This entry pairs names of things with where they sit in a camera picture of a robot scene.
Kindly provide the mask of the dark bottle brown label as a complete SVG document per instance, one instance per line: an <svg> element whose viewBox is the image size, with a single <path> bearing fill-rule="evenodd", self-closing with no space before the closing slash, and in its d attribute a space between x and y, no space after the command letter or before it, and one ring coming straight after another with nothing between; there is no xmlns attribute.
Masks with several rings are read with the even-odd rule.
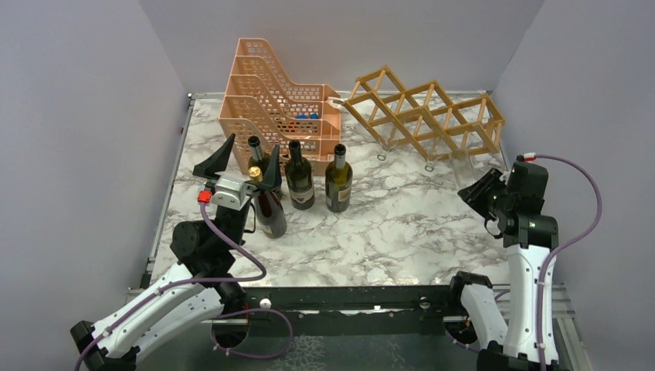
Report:
<svg viewBox="0 0 655 371"><path fill-rule="evenodd" d="M262 172L262 175L264 175L270 163L270 154L263 150L263 147L261 146L260 143L260 138L256 135L251 135L248 138L248 146L251 151L251 156L249 157L248 160L248 167L249 168L252 168L254 166L259 167L260 171ZM278 170L280 170L280 173L277 174L277 179L280 180L280 184L278 187L276 187L273 190L273 194L275 194L279 200L282 200L283 198L283 192L281 189L282 177L281 177L281 169L279 163L277 164L277 168Z"/></svg>

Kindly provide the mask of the dark green wine bottle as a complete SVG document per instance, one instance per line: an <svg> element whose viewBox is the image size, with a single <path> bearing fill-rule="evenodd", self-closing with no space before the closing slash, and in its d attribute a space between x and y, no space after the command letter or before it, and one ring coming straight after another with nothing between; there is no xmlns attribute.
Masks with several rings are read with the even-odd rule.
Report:
<svg viewBox="0 0 655 371"><path fill-rule="evenodd" d="M301 153L301 143L292 140L288 144L290 158L284 171L292 206L295 209L310 209L315 201L313 170L311 163Z"/></svg>

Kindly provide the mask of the red bottle gold cap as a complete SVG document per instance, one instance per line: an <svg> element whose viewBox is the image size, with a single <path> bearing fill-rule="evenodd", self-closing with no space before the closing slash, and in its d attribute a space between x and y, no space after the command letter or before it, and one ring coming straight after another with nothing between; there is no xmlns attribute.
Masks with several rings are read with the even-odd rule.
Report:
<svg viewBox="0 0 655 371"><path fill-rule="evenodd" d="M264 172L259 166L249 167L249 177L251 183L257 187L253 193L253 202L260 229L271 239L282 237L287 231L287 221L280 197L276 194L276 191L281 188L280 170L276 170L274 187L271 190L260 189L260 183L264 180Z"/></svg>

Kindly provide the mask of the green bottle silver cap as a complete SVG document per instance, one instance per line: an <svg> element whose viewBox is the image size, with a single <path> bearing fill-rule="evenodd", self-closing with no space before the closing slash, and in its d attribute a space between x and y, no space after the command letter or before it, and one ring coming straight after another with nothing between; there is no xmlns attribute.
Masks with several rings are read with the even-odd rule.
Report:
<svg viewBox="0 0 655 371"><path fill-rule="evenodd" d="M353 170L346 161L347 148L343 144L334 147L334 160L325 170L327 207L333 213L344 212L350 205Z"/></svg>

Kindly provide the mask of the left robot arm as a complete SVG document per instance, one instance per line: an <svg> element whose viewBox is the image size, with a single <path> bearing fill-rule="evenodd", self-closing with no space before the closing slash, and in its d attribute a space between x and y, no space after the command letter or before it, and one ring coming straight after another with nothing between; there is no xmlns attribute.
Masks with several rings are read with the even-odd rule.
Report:
<svg viewBox="0 0 655 371"><path fill-rule="evenodd" d="M113 314L75 324L70 334L80 353L74 369L134 370L151 351L182 330L212 316L247 314L243 282L267 275L262 262L243 247L250 202L280 184L280 170L259 182L223 173L236 136L193 168L206 180L198 194L200 220L178 223L171 250L176 263Z"/></svg>

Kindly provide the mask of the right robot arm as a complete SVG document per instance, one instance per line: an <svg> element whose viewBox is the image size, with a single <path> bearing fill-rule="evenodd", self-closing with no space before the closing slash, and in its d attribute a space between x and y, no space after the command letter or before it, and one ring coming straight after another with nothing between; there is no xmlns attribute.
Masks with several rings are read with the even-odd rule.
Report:
<svg viewBox="0 0 655 371"><path fill-rule="evenodd" d="M546 168L516 161L507 178L491 169L458 196L485 222L497 223L510 271L510 311L497 306L494 286L480 274L460 271L446 293L446 306L472 322L479 352L478 370L557 370L552 335L551 274L558 246L555 218L542 214Z"/></svg>

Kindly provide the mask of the wooden wine rack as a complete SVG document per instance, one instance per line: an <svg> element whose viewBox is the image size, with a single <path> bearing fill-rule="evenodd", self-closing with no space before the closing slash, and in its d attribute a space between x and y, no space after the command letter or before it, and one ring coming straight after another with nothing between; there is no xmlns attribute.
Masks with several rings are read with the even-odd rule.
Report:
<svg viewBox="0 0 655 371"><path fill-rule="evenodd" d="M505 119L488 93L456 102L437 80L407 87L384 65L341 105L385 150L410 145L428 162L501 151Z"/></svg>

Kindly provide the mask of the peach plastic file organizer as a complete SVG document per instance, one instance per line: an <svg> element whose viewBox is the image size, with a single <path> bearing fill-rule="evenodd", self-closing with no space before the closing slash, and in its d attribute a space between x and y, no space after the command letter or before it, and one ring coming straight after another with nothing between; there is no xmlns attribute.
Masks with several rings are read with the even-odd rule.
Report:
<svg viewBox="0 0 655 371"><path fill-rule="evenodd" d="M257 136L266 153L280 147L280 161L290 157L288 143L298 140L313 174L323 176L341 142L341 112L332 105L337 93L327 84L294 83L267 40L237 42L219 123L233 135L232 153L243 174L248 172L248 139Z"/></svg>

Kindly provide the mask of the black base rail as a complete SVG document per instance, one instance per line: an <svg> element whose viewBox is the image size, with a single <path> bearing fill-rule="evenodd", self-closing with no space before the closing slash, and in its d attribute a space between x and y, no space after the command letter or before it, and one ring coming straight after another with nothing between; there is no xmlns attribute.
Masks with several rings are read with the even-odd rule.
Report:
<svg viewBox="0 0 655 371"><path fill-rule="evenodd" d="M442 335L445 322L468 318L448 285L368 287L250 287L240 307L258 308L267 299L284 314L240 315L210 320L209 332L237 345L247 337Z"/></svg>

